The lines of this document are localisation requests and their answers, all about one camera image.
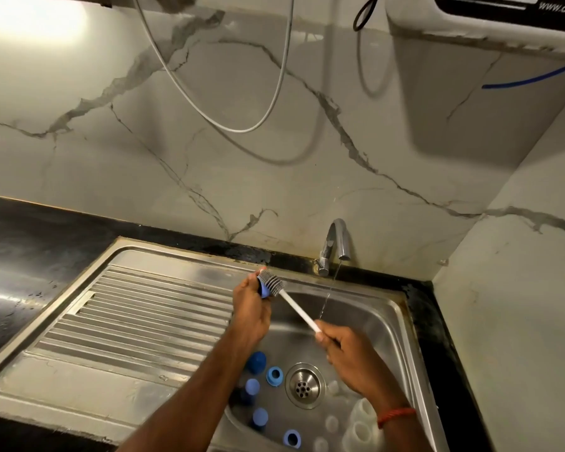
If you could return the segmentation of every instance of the chrome faucet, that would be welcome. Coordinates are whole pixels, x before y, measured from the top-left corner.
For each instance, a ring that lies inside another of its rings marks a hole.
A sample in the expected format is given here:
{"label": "chrome faucet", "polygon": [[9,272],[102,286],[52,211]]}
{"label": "chrome faucet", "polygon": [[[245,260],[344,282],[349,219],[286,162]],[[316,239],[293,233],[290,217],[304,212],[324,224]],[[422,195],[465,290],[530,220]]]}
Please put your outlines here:
{"label": "chrome faucet", "polygon": [[349,256],[349,233],[347,233],[347,226],[343,219],[335,219],[328,228],[324,247],[320,251],[318,260],[316,260],[318,264],[318,276],[328,276],[328,259],[331,257],[335,240],[337,240],[337,254],[339,260],[351,260]]}

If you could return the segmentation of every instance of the drain strainer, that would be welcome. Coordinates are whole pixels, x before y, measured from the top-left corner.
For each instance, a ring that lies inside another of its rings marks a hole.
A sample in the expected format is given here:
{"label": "drain strainer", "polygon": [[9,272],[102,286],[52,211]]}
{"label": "drain strainer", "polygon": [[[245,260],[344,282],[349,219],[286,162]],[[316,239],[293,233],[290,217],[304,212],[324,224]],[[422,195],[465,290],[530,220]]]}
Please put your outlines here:
{"label": "drain strainer", "polygon": [[295,406],[312,409],[324,399],[324,378],[315,366],[298,363],[287,372],[285,390]]}

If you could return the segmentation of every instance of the white hose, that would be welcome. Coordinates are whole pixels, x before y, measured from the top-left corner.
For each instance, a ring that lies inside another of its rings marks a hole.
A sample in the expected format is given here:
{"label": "white hose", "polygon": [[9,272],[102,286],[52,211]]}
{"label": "white hose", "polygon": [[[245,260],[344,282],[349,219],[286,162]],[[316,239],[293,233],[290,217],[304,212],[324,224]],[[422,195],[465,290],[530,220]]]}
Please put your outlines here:
{"label": "white hose", "polygon": [[228,131],[230,133],[249,133],[250,131],[253,131],[253,130],[259,128],[266,121],[266,119],[270,116],[272,109],[274,109],[274,105],[277,103],[278,95],[281,92],[281,87],[283,85],[282,81],[284,79],[285,69],[287,67],[288,47],[289,47],[289,44],[291,42],[291,29],[292,29],[292,24],[293,24],[293,6],[294,6],[294,3],[295,3],[295,0],[291,0],[289,7],[288,7],[287,32],[285,33],[284,49],[283,49],[283,52],[282,52],[283,58],[282,58],[282,61],[281,61],[281,72],[278,76],[278,83],[277,83],[276,90],[274,90],[274,97],[272,97],[272,101],[270,103],[270,106],[268,107],[268,110],[264,114],[264,117],[262,117],[261,120],[258,123],[256,123],[254,126],[252,126],[250,128],[238,129],[238,128],[229,128],[229,127],[223,126],[222,124],[214,121],[210,116],[208,116],[206,113],[201,111],[199,109],[199,107],[190,99],[188,94],[182,88],[182,84],[178,80],[178,77],[168,67],[166,61],[163,58],[163,55],[161,54],[161,51],[157,47],[157,43],[155,42],[155,38],[153,38],[153,35],[151,34],[151,29],[149,29],[149,25],[147,24],[146,18],[144,17],[144,13],[142,11],[142,8],[140,7],[140,3],[138,2],[138,0],[134,0],[134,5],[136,6],[136,10],[138,11],[138,14],[140,16],[140,20],[142,21],[144,31],[146,32],[146,35],[149,37],[149,41],[151,42],[151,46],[153,46],[153,49],[155,49],[157,57],[159,58],[159,61],[163,65],[163,68],[166,70],[167,75],[170,78],[172,78],[173,83],[176,85],[178,90],[180,90],[180,93],[182,93],[182,95],[184,95],[184,98],[186,98],[188,103],[190,103],[190,105],[192,107],[194,107],[197,110],[197,112],[200,115],[202,115],[203,118],[206,121],[208,121],[212,125],[218,127],[219,129],[222,129],[224,131]]}

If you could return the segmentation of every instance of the hand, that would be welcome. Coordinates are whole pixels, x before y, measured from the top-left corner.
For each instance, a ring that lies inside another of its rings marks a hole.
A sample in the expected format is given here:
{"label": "hand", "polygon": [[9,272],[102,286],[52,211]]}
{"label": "hand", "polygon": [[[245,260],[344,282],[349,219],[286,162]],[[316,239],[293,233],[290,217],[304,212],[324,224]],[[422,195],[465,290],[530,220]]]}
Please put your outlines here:
{"label": "hand", "polygon": [[272,308],[270,299],[257,293],[260,285],[257,274],[265,267],[249,274],[233,291],[234,315],[231,326],[249,339],[252,347],[261,341],[270,328]]}
{"label": "hand", "polygon": [[316,334],[316,340],[326,349],[329,363],[349,388],[371,403],[377,415],[410,406],[398,381],[366,334],[322,320],[316,320],[316,323],[322,330],[322,333]]}

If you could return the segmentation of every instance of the black countertop edge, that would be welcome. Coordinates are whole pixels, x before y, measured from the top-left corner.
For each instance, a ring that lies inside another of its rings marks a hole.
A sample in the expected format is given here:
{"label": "black countertop edge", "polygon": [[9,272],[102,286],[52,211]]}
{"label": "black countertop edge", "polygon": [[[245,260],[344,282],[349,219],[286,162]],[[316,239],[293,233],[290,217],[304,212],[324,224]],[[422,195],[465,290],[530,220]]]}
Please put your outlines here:
{"label": "black countertop edge", "polygon": [[[37,298],[42,307],[118,236],[314,274],[314,262],[306,257],[0,197],[0,272],[8,280],[8,275],[15,277],[33,269],[35,278],[45,278],[51,287],[48,291],[23,286],[16,292],[19,296],[29,292],[26,296]],[[342,267],[337,279],[405,292],[450,450],[491,451],[465,372],[433,294],[433,285],[350,266]],[[8,288],[8,284],[2,282],[0,287]],[[17,304],[13,307],[0,303],[0,348],[41,310],[41,307],[35,311],[30,311],[33,307],[17,309]],[[0,418],[0,451],[23,450],[30,445],[44,451],[115,449],[69,433]]]}

